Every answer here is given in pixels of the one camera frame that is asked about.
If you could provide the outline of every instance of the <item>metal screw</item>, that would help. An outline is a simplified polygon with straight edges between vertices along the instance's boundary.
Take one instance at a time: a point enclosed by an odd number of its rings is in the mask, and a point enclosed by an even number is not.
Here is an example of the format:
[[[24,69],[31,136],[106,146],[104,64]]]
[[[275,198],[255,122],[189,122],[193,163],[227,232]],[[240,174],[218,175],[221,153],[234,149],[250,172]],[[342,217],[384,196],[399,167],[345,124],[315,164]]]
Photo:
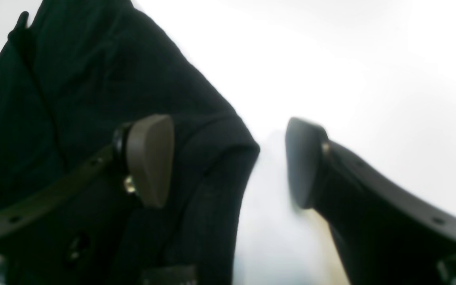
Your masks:
[[[132,194],[136,191],[135,184],[133,183],[133,178],[131,176],[126,177],[124,180],[124,188],[129,194]]]

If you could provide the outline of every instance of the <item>screw hole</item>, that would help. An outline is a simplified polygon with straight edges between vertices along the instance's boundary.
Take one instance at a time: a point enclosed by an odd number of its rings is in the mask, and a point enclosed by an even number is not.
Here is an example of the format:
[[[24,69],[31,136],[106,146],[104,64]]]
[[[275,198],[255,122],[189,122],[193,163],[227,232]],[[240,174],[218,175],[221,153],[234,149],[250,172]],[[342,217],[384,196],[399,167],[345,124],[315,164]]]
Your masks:
[[[432,222],[434,222],[434,223],[436,223],[436,224],[438,224],[438,225],[440,225],[440,226],[442,226],[442,225],[444,225],[444,224],[446,223],[446,222],[445,222],[443,219],[441,219],[441,218],[432,218]]]
[[[20,220],[22,220],[22,217],[20,215],[16,215],[14,217],[9,218],[8,222],[10,224],[15,224],[16,222],[19,222]]]

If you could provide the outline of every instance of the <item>white backdrop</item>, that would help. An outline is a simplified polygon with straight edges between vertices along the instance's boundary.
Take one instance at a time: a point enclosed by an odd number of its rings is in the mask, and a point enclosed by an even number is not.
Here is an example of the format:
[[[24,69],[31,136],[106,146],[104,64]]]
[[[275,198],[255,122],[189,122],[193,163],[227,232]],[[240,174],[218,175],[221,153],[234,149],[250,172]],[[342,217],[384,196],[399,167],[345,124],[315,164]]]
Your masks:
[[[262,146],[246,189],[236,284],[341,284],[323,222],[286,186],[291,116],[456,215],[456,1],[134,0]],[[0,0],[0,50],[39,0]]]

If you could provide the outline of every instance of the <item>black fabric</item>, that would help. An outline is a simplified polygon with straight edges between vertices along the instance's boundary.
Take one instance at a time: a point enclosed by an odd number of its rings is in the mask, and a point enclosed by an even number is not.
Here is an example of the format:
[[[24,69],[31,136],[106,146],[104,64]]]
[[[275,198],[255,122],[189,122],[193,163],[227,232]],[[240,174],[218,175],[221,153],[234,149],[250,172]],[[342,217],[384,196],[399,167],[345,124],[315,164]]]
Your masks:
[[[26,20],[0,54],[0,209],[71,171],[120,124],[170,114],[170,200],[134,210],[108,282],[198,264],[200,284],[231,284],[259,152],[235,110],[130,0],[44,0],[29,28]]]

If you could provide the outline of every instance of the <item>black jacket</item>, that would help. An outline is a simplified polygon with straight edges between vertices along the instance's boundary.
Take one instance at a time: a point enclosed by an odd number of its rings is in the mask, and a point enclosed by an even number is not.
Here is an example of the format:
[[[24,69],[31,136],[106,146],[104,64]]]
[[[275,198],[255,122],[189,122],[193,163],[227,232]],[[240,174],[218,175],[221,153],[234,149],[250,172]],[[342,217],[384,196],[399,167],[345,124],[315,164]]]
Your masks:
[[[0,209],[50,185],[122,123],[170,114],[176,149],[162,211],[135,209],[106,277],[197,264],[231,284],[239,209],[259,148],[230,104],[130,0],[44,0],[0,54]]]

